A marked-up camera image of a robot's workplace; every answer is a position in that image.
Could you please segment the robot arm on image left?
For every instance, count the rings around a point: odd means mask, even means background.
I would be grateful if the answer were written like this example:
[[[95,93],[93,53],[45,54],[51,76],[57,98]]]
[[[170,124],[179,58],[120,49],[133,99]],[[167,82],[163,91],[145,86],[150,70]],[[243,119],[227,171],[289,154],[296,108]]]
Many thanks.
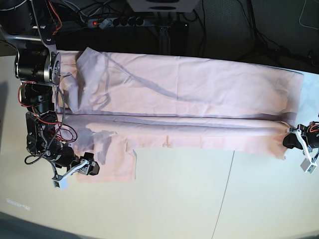
[[[26,165],[41,159],[54,172],[55,187],[66,185],[74,173],[95,176],[100,167],[92,153],[77,156],[70,141],[61,136],[70,130],[64,118],[56,114],[61,56],[56,49],[55,34],[62,21],[49,0],[3,0],[0,3],[0,31],[16,51],[14,74],[20,80],[18,102],[27,109]]]

